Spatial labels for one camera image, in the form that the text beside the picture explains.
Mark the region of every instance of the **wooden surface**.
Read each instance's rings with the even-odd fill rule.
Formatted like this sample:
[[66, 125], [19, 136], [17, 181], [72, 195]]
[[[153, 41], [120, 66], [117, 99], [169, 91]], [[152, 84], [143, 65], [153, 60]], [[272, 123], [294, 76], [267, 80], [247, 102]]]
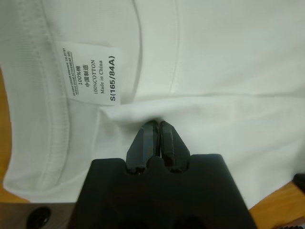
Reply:
[[[2, 181], [10, 160], [11, 129], [7, 97], [0, 73], [0, 202], [25, 203], [3, 189]], [[263, 199], [250, 210], [259, 229], [272, 229], [305, 217], [305, 195], [292, 183]]]

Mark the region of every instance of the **size label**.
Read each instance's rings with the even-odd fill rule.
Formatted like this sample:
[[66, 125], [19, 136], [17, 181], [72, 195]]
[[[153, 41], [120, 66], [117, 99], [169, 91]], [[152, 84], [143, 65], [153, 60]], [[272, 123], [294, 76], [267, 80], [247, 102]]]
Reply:
[[68, 97], [99, 105], [120, 104], [117, 48], [57, 43]]

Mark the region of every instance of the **white fabric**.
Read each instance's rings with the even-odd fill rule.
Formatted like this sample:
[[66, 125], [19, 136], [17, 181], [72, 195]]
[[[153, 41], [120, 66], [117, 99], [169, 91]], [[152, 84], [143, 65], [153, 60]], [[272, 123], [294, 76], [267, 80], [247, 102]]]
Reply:
[[[174, 125], [223, 155], [248, 205], [304, 172], [305, 2], [3, 0], [0, 64], [13, 148], [4, 187], [76, 201], [90, 162], [125, 159], [139, 127]], [[122, 105], [67, 99], [56, 41], [117, 47]]]

